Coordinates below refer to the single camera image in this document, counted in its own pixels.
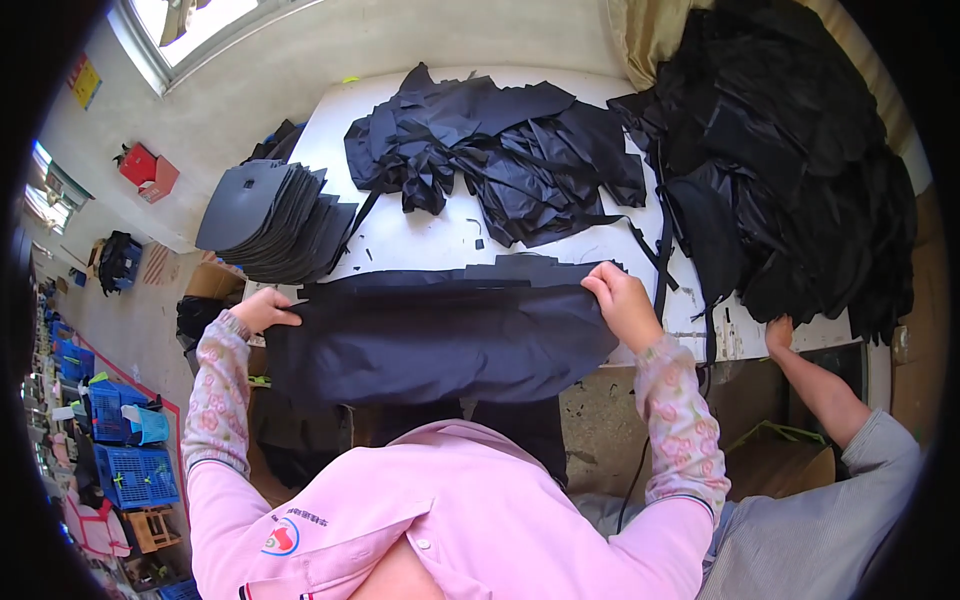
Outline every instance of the gray striped sleeve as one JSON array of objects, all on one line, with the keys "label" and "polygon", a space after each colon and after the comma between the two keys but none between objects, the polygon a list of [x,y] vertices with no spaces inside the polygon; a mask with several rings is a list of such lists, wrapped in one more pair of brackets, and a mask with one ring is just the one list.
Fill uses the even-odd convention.
[{"label": "gray striped sleeve", "polygon": [[852,479],[774,500],[745,498],[733,510],[703,600],[848,598],[905,506],[920,449],[876,410],[844,451]]}]

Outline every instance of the red floor marking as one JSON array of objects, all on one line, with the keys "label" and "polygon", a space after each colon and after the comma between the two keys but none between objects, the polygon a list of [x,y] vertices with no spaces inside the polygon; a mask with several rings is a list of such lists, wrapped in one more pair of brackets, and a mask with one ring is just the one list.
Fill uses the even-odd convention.
[{"label": "red floor marking", "polygon": [[[139,383],[136,382],[136,380],[133,379],[133,377],[130,377],[122,369],[120,369],[119,367],[111,363],[106,358],[106,356],[104,356],[103,354],[98,352],[96,348],[91,346],[90,343],[84,339],[84,336],[80,335],[79,331],[74,329],[73,334],[74,334],[74,337],[76,337],[81,344],[83,344],[84,346],[89,348],[91,352],[96,354],[97,358],[104,361],[104,363],[110,368],[111,371],[116,372],[121,377],[126,379],[127,382],[130,383],[132,386],[134,386],[134,388],[136,388],[136,390],[140,394],[146,396],[148,399],[156,398],[157,394],[154,391],[150,390],[146,386],[140,385]],[[181,486],[183,487],[183,489],[180,490],[180,499],[183,501],[183,512],[186,514],[186,524],[187,524],[187,527],[189,527],[190,526],[190,508],[186,501],[186,476],[183,473],[183,457],[180,454],[180,408],[179,406],[167,400],[163,396],[160,397],[160,401],[163,404],[163,408],[167,409],[168,411],[174,414],[175,421],[177,423],[177,468],[180,470],[180,483],[181,483]]]}]

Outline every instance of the hand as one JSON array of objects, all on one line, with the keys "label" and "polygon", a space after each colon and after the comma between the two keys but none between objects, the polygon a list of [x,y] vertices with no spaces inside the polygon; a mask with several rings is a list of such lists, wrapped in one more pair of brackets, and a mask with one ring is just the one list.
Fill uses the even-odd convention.
[{"label": "hand", "polygon": [[793,344],[793,319],[789,315],[775,318],[767,324],[767,351],[773,356],[778,351],[790,349]]},{"label": "hand", "polygon": [[604,321],[634,354],[640,354],[663,337],[663,328],[643,282],[602,262],[580,282],[597,297]]},{"label": "hand", "polygon": [[275,288],[266,287],[230,309],[233,316],[243,322],[250,333],[260,333],[270,325],[299,325],[300,315],[280,310],[292,305],[286,296]]}]

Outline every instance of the green strap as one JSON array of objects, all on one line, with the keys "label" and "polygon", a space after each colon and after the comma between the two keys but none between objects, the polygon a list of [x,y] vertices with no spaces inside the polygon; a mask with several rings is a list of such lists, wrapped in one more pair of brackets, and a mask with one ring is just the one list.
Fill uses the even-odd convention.
[{"label": "green strap", "polygon": [[768,420],[762,420],[756,425],[756,427],[754,427],[747,433],[740,436],[739,440],[737,440],[733,444],[730,444],[724,451],[730,452],[734,448],[743,445],[750,438],[750,436],[754,435],[759,430],[760,427],[769,427],[770,429],[773,429],[774,431],[782,435],[785,439],[789,440],[790,442],[800,441],[797,438],[790,435],[790,433],[796,433],[798,435],[807,436],[808,438],[820,444],[823,444],[823,445],[827,444],[827,441],[824,440],[824,436],[820,435],[819,433],[813,433],[812,431],[806,431],[805,429],[790,427],[789,425],[778,425]]}]

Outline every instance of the red and white striped marking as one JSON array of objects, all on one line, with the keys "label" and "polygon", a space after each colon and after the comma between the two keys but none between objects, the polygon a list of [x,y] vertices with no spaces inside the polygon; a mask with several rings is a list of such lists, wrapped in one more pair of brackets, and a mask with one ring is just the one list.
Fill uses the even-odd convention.
[{"label": "red and white striped marking", "polygon": [[147,253],[146,264],[140,265],[140,270],[143,271],[144,283],[147,285],[163,285],[167,283],[163,278],[163,268],[167,265],[167,257],[169,255],[170,249],[159,242],[150,248],[150,251]]}]

